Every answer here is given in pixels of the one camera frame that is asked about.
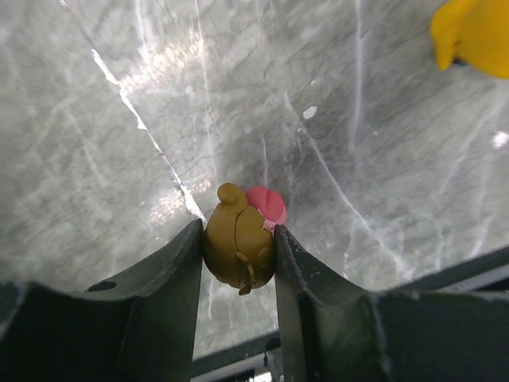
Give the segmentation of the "olive round toy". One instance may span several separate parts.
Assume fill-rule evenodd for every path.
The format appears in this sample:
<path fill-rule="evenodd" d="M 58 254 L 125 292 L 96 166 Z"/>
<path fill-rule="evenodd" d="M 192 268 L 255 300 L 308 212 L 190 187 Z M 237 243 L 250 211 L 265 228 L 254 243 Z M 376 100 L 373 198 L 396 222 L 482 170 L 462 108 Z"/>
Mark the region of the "olive round toy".
<path fill-rule="evenodd" d="M 220 202 L 204 230 L 204 262 L 220 282 L 246 295 L 274 275 L 274 230 L 286 223 L 286 204 L 265 186 L 244 192 L 224 183 L 217 197 Z"/>

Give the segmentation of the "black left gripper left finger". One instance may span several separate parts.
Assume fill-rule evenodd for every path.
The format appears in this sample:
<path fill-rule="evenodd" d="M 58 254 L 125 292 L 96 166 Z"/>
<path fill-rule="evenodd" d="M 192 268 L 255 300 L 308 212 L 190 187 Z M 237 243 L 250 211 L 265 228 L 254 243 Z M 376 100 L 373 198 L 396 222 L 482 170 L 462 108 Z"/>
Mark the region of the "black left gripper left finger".
<path fill-rule="evenodd" d="M 4 381 L 188 381 L 202 270 L 200 220 L 84 291 L 1 285 Z"/>

